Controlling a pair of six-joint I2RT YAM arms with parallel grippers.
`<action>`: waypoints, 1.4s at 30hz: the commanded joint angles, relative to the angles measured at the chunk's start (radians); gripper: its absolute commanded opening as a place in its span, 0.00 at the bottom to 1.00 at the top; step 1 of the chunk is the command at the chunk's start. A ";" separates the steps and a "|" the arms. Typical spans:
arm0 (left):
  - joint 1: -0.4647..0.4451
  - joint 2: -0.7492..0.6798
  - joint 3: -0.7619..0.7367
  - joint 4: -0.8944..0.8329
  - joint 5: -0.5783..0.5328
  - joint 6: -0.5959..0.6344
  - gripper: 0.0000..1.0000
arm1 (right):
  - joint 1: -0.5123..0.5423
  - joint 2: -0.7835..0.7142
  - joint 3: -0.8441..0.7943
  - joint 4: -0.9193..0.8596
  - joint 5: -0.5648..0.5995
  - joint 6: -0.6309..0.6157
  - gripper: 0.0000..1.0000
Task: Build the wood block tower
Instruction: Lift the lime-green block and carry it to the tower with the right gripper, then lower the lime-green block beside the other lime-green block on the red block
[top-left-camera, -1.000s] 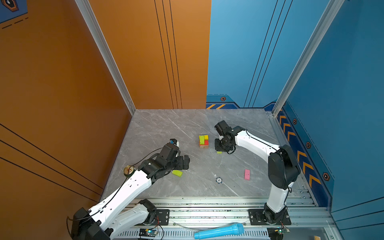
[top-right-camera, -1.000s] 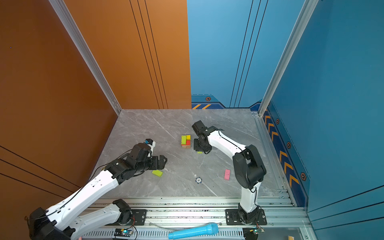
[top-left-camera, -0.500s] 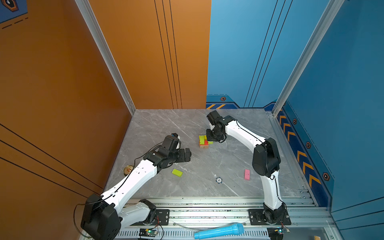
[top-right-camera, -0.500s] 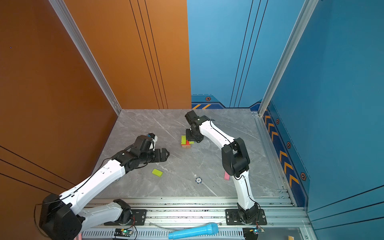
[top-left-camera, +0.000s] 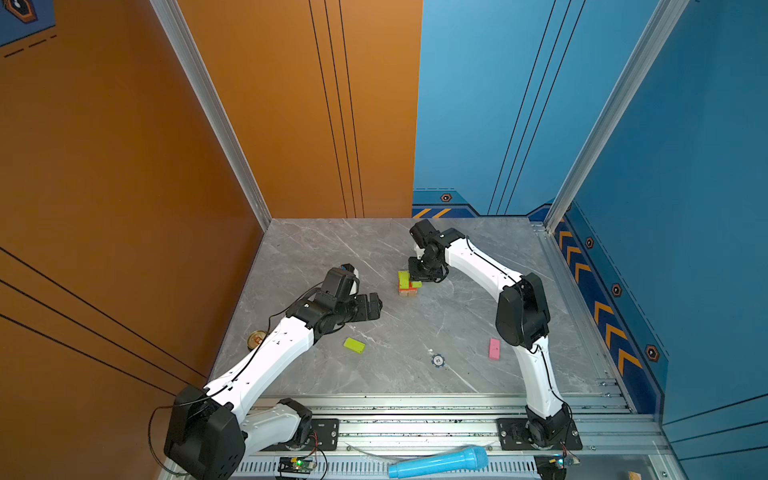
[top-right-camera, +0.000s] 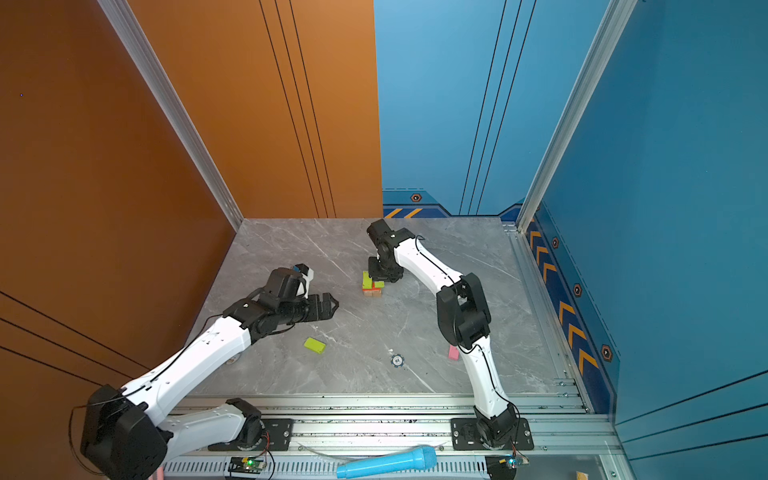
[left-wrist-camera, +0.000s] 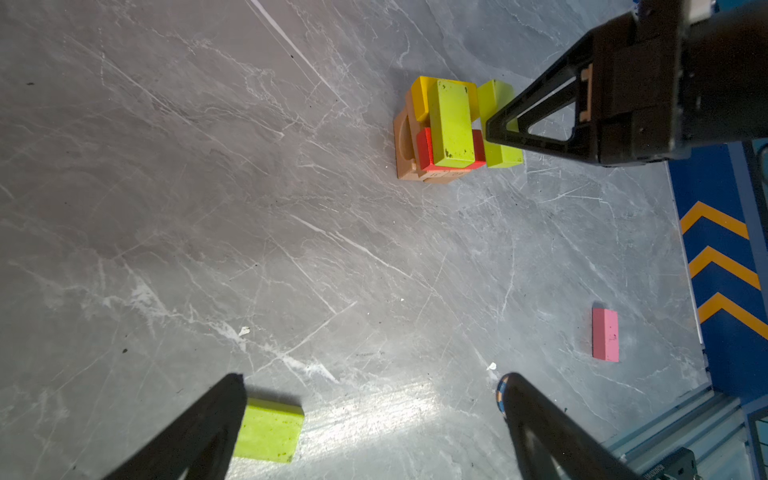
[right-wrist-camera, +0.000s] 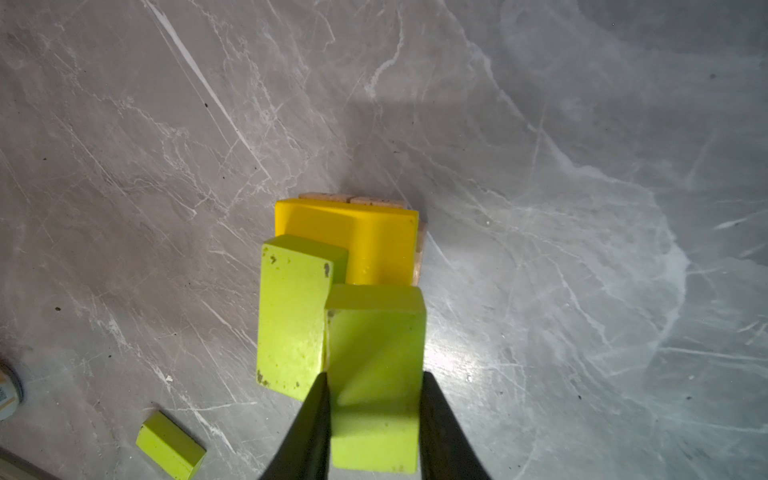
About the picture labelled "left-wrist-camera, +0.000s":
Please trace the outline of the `plain natural wood plank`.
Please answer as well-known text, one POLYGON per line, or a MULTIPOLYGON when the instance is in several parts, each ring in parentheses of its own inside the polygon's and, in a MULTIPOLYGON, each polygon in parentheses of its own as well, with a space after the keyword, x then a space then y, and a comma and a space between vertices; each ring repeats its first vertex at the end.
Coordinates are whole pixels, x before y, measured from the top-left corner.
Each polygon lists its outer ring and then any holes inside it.
POLYGON ((448 184, 471 173, 467 169, 448 169, 441 171, 424 171, 419 179, 425 183, 448 184))

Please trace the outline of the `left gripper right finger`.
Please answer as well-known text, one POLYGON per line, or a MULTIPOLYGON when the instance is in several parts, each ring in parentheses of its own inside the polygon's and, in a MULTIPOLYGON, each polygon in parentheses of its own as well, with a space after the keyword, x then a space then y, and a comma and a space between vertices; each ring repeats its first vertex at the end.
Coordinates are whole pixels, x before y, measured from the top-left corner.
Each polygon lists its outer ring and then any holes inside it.
POLYGON ((522 478, 639 477, 522 375, 502 378, 501 404, 522 478))

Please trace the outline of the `pink wood block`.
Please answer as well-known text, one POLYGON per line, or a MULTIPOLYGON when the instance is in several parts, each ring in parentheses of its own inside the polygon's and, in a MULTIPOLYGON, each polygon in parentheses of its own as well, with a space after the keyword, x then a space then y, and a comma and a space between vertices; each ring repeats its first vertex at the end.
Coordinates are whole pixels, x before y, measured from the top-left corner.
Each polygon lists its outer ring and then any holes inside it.
POLYGON ((592 309, 592 355, 598 360, 620 361, 618 313, 605 309, 592 309))

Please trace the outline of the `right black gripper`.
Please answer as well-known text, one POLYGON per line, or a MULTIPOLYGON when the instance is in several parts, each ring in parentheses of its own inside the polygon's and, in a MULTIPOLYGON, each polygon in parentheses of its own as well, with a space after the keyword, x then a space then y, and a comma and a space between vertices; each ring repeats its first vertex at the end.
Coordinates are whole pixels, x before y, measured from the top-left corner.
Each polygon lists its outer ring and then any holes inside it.
POLYGON ((625 43, 599 39, 594 125, 591 81, 581 77, 595 57, 585 34, 531 85, 484 122, 487 140, 587 164, 652 163, 694 147, 767 135, 767 4, 750 1, 696 23, 688 1, 643 1, 625 43), (530 132, 566 107, 574 126, 565 139, 530 132))

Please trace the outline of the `wooden arch block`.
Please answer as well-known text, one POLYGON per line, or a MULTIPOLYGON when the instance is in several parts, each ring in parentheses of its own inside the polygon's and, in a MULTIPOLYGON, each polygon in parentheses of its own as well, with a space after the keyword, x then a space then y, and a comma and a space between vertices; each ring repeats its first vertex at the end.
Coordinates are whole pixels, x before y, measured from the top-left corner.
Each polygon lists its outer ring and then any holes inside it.
POLYGON ((394 120, 394 141, 397 178, 404 181, 423 182, 418 149, 418 134, 426 124, 412 119, 410 105, 407 104, 394 120))

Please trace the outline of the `red wood block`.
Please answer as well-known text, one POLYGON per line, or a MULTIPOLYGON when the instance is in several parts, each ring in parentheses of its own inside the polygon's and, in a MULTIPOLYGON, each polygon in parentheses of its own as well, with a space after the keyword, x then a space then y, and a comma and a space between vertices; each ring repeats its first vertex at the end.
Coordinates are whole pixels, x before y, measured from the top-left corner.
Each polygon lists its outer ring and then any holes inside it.
POLYGON ((475 161, 467 167, 439 167, 434 163, 431 128, 423 129, 417 136, 420 170, 423 172, 468 172, 486 166, 483 136, 480 130, 472 130, 475 161))

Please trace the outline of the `yellow wood block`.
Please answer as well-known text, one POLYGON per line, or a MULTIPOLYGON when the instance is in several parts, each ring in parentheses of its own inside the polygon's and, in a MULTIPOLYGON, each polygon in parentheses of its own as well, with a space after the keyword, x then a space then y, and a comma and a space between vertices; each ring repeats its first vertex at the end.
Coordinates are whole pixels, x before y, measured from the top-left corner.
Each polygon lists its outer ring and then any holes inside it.
MULTIPOLYGON (((428 92, 436 84, 438 78, 420 76, 411 86, 410 92, 414 107, 415 118, 423 123, 429 117, 428 92)), ((468 92, 469 108, 471 120, 479 118, 479 104, 477 97, 477 87, 474 83, 452 80, 452 83, 463 85, 468 92)))

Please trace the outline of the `lone green wood block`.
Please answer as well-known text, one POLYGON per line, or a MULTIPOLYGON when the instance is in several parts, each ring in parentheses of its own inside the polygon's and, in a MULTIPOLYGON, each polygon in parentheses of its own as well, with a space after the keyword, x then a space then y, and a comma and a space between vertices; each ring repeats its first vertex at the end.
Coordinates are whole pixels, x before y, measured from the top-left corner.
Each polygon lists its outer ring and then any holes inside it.
POLYGON ((300 406, 249 398, 233 456, 289 464, 304 424, 300 406))

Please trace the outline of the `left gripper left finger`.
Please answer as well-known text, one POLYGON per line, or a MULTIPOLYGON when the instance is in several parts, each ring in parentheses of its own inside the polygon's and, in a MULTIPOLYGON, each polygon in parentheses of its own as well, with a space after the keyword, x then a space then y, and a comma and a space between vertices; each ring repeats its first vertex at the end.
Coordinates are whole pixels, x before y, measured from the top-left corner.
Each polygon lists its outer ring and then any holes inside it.
POLYGON ((229 373, 108 479, 223 479, 247 404, 241 374, 229 373))

